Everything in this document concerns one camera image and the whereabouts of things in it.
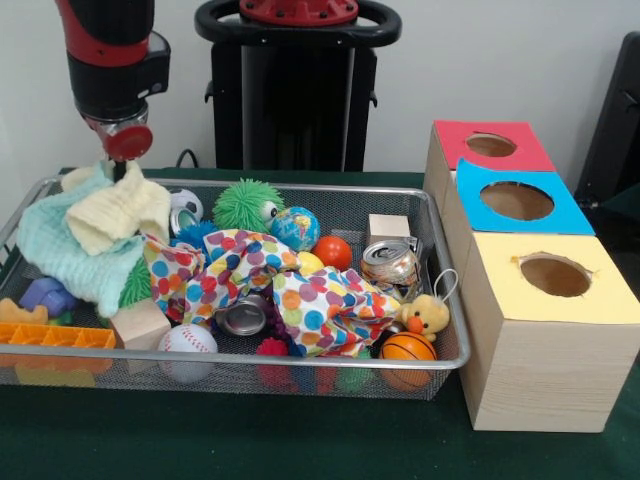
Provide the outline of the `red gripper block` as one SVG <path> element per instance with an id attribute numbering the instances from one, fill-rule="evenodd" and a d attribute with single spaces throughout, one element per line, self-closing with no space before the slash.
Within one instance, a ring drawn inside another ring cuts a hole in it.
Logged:
<path id="1" fill-rule="evenodd" d="M 127 161 L 143 156 L 151 147 L 153 134 L 144 123 L 132 120 L 101 126 L 100 139 L 106 154 L 114 161 L 113 181 L 126 175 Z"/>

